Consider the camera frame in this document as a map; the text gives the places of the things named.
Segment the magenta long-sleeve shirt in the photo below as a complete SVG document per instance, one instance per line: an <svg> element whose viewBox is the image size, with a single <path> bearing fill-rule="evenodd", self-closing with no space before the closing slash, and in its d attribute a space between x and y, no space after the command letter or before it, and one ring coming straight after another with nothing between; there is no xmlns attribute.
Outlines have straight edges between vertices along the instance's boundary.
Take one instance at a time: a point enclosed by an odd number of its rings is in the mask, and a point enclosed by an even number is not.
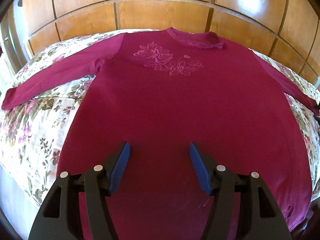
<svg viewBox="0 0 320 240"><path fill-rule="evenodd" d="M312 196L307 148L291 110L315 100L253 51L215 33L169 28L97 42L7 90L3 110L94 75L60 153L58 172L92 171L125 150L107 199L119 239L200 239L211 218L206 171L191 144L226 172L259 173L288 230Z"/></svg>

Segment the floral bed cover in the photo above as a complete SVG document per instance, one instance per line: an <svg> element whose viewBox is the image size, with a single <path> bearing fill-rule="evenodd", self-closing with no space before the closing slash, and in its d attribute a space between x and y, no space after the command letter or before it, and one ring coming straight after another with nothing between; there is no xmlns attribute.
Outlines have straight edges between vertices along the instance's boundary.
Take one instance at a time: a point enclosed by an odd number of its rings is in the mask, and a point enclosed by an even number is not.
<svg viewBox="0 0 320 240"><path fill-rule="evenodd" d="M124 29L80 36L49 45L38 52L4 86L4 91L17 87L37 72L47 68L95 42L122 33L152 31L152 29ZM271 64L304 94L319 103L319 90L291 69L253 49L259 58ZM66 135L95 78L87 75L43 92L13 108L1 110L1 167L16 181L36 206L40 206L52 186ZM319 198L319 124L313 114L292 96L286 95L302 132L311 171L312 197Z"/></svg>

